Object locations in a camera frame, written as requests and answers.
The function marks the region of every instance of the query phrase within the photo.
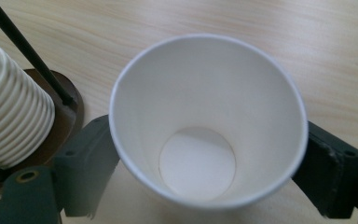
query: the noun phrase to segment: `paper cup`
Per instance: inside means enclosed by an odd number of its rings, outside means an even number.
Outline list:
[[[134,58],[112,91],[110,129],[130,172],[184,206],[228,209],[286,183],[308,122],[293,80],[266,53],[185,35]]]
[[[0,168],[31,155],[54,121],[50,96],[0,49]]]

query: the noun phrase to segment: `stack of paper cups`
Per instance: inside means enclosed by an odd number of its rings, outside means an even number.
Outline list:
[[[53,121],[50,96],[0,49],[0,168],[29,157],[46,139]]]

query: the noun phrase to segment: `wood grain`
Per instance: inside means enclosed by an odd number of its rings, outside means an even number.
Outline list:
[[[85,103],[85,121],[108,113],[126,63],[175,35],[230,35],[272,55],[292,75],[309,120],[358,148],[358,1],[0,0],[50,69],[68,76]],[[31,67],[0,31],[0,47]],[[357,223],[320,217],[290,182],[241,211],[172,210],[120,164],[97,217],[64,223]]]

